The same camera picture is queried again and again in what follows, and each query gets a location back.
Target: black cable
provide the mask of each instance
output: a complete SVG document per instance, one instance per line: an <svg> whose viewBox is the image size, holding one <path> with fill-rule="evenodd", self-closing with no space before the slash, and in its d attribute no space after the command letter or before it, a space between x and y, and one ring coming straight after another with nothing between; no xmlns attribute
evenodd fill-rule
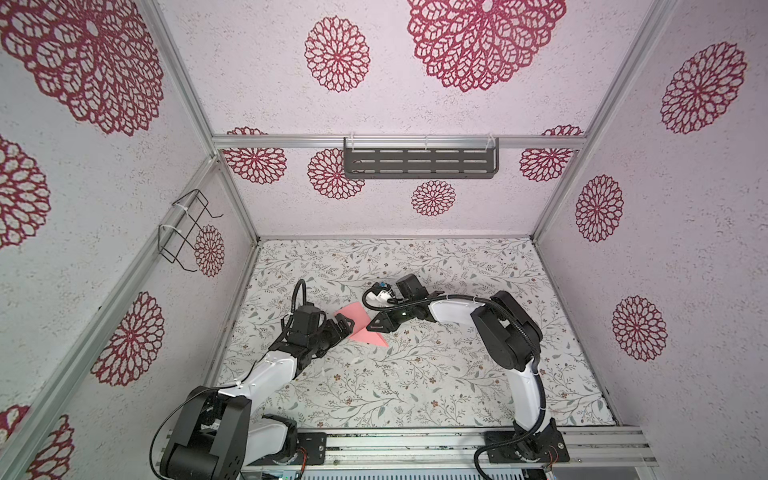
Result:
<svg viewBox="0 0 768 480"><path fill-rule="evenodd" d="M303 278L299 278L299 281L293 287L293 295L290 297L291 313L296 311L296 297L299 295L299 287L301 287L301 304L306 305L306 282Z"/></svg>
<svg viewBox="0 0 768 480"><path fill-rule="evenodd" d="M437 302L439 300L449 300L449 299L458 299L458 300L471 300L473 302L477 303L483 303L486 306L490 307L491 309L495 310L497 313L500 313L502 317L507 319L509 321L509 324L512 325L512 328L518 331L520 336L522 336L525 343L528 345L528 348L531 349L531 352L533 353L533 362L531 362L531 371L534 374L534 377L536 378L536 386L538 387L538 396L539 396L539 412L538 417L536 418L536 423L525 433L522 433L518 436L515 436L509 440L504 440L503 442L496 442L491 443L485 446L480 447L479 449L475 450L475 469L478 471L481 477L483 477L484 480L493 480L488 474L483 472L482 468L480 467L480 455L482 455L484 452L487 452L488 450L492 449L498 449L500 447L505 447L508 445L514 445L519 442L523 442L524 440L531 437L531 435L534 435L539 427L541 427L541 424L544 423L544 418L547 412L547 398L545 396L544 391L544 383L541 381L541 376L538 374L538 364L540 361L540 349L538 346L536 346L533 341L531 340L531 337L528 336L528 334L523 330L522 325L520 325L520 322L509 312L504 308L503 306L499 305L498 303L494 302L493 300L481 298L478 296L472 296L472 295L460 295L460 294L449 294L449 295L441 295L441 296L435 296L432 298L427 298L423 300L414 300L412 302L404 302L404 303L398 303L396 306L373 306L370 305L366 301L366 297L369 293L371 293L376 285L371 286L366 290L362 295L362 304L370 309L377 312L389 312L393 310L402 310L404 308L408 308L410 306L417 306L417 305L424 305L427 303Z"/></svg>

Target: red mandala print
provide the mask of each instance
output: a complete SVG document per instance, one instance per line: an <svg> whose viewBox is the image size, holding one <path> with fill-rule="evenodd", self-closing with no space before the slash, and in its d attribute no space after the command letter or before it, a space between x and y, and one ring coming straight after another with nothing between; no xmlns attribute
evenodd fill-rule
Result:
<svg viewBox="0 0 768 480"><path fill-rule="evenodd" d="M488 90L549 43L565 0L408 0L414 55L444 87Z"/></svg>
<svg viewBox="0 0 768 480"><path fill-rule="evenodd" d="M444 214L453 206L456 192L450 184L439 180L430 180L419 185L411 196L411 205L421 215L434 217Z"/></svg>
<svg viewBox="0 0 768 480"><path fill-rule="evenodd" d="M344 174L344 153L338 148L319 151L306 167L306 174L315 190L328 198L349 198L357 195L365 180L350 180Z"/></svg>
<svg viewBox="0 0 768 480"><path fill-rule="evenodd" d="M224 265L224 240L213 225L200 229L194 242L194 259L205 276L216 276Z"/></svg>
<svg viewBox="0 0 768 480"><path fill-rule="evenodd" d="M304 47L306 66L328 90L349 91L368 73L371 59L366 38L345 18L325 17L317 22Z"/></svg>
<svg viewBox="0 0 768 480"><path fill-rule="evenodd" d="M28 406L14 405L10 409L0 412L0 449L16 430L18 423L27 415Z"/></svg>
<svg viewBox="0 0 768 480"><path fill-rule="evenodd" d="M667 346L667 324L648 299L629 296L616 305L614 335L621 349L636 360L653 360Z"/></svg>
<svg viewBox="0 0 768 480"><path fill-rule="evenodd" d="M581 189L576 202L578 231L591 242L605 240L619 226L623 206L617 181L607 175L593 178Z"/></svg>
<svg viewBox="0 0 768 480"><path fill-rule="evenodd" d="M25 480L61 480L69 472L69 459L74 451L72 436L74 429L69 425L69 415L62 415L58 428L45 439L45 446L27 468Z"/></svg>
<svg viewBox="0 0 768 480"><path fill-rule="evenodd" d="M0 0L0 40L76 120L130 136L159 115L163 71L131 0Z"/></svg>
<svg viewBox="0 0 768 480"><path fill-rule="evenodd" d="M258 128L238 127L230 135L266 135ZM232 171L255 184L277 182L286 173L282 148L234 148L221 152Z"/></svg>
<svg viewBox="0 0 768 480"><path fill-rule="evenodd" d="M584 132L573 125L558 125L546 130L543 135L581 135ZM520 158L523 176L537 182L560 177L565 165L571 159L573 150L567 148L528 148Z"/></svg>
<svg viewBox="0 0 768 480"><path fill-rule="evenodd" d="M687 134L714 122L739 94L744 70L744 52L725 41L686 60L661 99L667 129Z"/></svg>
<svg viewBox="0 0 768 480"><path fill-rule="evenodd" d="M157 300L147 292L139 293L109 345L91 367L91 373L99 383L112 386L126 386L138 380L149 370L163 346L164 323Z"/></svg>
<svg viewBox="0 0 768 480"><path fill-rule="evenodd" d="M35 236L51 210L50 195L35 159L0 136L0 249Z"/></svg>

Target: patterned table surface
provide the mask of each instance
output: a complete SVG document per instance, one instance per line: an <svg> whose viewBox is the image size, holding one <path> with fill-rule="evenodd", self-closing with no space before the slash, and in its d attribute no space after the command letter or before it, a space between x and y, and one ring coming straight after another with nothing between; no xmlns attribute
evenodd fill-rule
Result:
<svg viewBox="0 0 768 480"><path fill-rule="evenodd" d="M270 240L261 249L222 383L242 378L277 337L299 278L308 300L331 314L373 281L415 273L430 291L509 291L544 333L541 373L558 424L615 424L529 240ZM413 320L384 337L389 348L344 340L264 411L305 428L511 425L504 371L474 328Z"/></svg>

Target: zip tie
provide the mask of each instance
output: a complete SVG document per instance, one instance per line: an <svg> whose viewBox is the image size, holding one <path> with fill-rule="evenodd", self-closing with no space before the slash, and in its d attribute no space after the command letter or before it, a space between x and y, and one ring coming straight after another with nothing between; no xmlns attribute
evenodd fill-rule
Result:
<svg viewBox="0 0 768 480"><path fill-rule="evenodd" d="M181 230L177 229L177 228L176 228L176 227L174 227L173 225L167 225L167 224L163 223L163 224L161 225L161 227L168 227L168 228L172 228L172 229L176 230L176 231L179 233L179 235L183 235L183 233L181 233Z"/></svg>

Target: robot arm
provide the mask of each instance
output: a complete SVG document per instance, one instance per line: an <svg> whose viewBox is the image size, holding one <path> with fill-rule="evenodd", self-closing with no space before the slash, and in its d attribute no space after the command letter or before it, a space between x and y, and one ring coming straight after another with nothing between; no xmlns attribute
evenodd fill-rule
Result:
<svg viewBox="0 0 768 480"><path fill-rule="evenodd" d="M507 445L528 461L546 460L553 445L563 445L545 407L544 387L538 376L541 329L509 292L499 291L490 299L428 293L413 274L397 280L396 285L402 298L384 282L375 283L363 295L363 304L379 312L368 330L394 332L414 318L474 326L488 354L505 369L515 404L515 432ZM493 447L486 445L485 450L489 448ZM559 455L568 457L564 449Z"/></svg>
<svg viewBox="0 0 768 480"><path fill-rule="evenodd" d="M295 307L300 287L303 304ZM160 463L165 478L236 478L242 465L259 458L287 462L296 455L294 421L265 415L248 430L250 417L313 359L324 357L349 336L355 323L341 314L326 318L325 312L308 303L304 280L294 288L291 310L282 333L246 378L222 388L200 386L190 393Z"/></svg>

